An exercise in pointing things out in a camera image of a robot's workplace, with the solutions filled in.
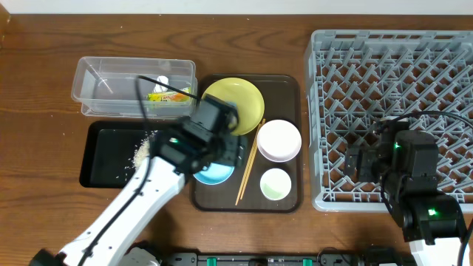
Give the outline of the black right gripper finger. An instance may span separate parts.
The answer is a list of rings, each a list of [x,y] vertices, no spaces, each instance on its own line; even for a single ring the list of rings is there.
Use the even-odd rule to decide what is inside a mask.
[[[359,181],[376,181],[373,174],[373,163],[377,160],[376,148],[359,147],[357,159],[357,178]]]
[[[349,145],[344,156],[344,174],[347,176],[353,175],[358,167],[359,156],[361,154],[361,147],[357,145]]]

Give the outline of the light blue bowl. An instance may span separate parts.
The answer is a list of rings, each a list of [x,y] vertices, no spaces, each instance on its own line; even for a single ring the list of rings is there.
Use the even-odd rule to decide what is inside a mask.
[[[225,182],[234,172],[234,166],[211,163],[207,169],[194,174],[194,178],[204,185],[218,185]]]

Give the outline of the green snack wrapper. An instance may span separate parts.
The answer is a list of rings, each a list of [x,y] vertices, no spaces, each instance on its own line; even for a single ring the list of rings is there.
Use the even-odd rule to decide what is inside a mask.
[[[148,94],[148,100],[157,102],[186,102],[189,99],[189,96],[171,90],[167,92],[155,92]]]

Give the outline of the rice and food scraps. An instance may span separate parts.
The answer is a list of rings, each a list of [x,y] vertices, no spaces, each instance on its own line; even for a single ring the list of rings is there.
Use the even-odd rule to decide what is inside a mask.
[[[150,133],[145,133],[145,136],[135,144],[135,147],[132,149],[132,155],[129,155],[126,158],[126,164],[123,167],[124,180],[127,181],[136,170],[138,170],[142,162],[149,156],[149,147],[150,140],[158,133],[158,130],[151,131]]]

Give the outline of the white tissue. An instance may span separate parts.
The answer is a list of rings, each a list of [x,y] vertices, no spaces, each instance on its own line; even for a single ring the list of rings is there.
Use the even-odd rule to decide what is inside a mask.
[[[168,77],[164,75],[160,75],[156,78],[156,81],[157,83],[155,84],[153,88],[153,93],[161,93],[161,92],[166,92],[168,90],[168,88],[166,87],[166,85],[169,84]]]

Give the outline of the pale green cup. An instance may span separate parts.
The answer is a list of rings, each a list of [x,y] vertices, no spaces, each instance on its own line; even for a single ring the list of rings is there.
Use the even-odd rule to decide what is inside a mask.
[[[284,199],[292,187],[289,174],[280,168],[267,170],[261,176],[259,186],[264,197],[271,201]]]

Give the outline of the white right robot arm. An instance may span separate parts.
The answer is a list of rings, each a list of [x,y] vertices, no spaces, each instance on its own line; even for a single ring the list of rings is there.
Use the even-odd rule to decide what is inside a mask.
[[[472,229],[458,201],[438,189],[435,137],[397,122],[373,147],[349,145],[344,174],[380,185],[380,198],[402,230],[417,265],[466,265]]]

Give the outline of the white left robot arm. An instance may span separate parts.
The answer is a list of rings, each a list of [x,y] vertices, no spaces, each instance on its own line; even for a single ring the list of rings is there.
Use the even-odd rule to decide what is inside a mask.
[[[118,265],[155,214],[212,163],[238,167],[247,139],[228,126],[206,126],[187,117],[155,133],[151,152],[104,212],[53,255],[41,249],[31,265]]]

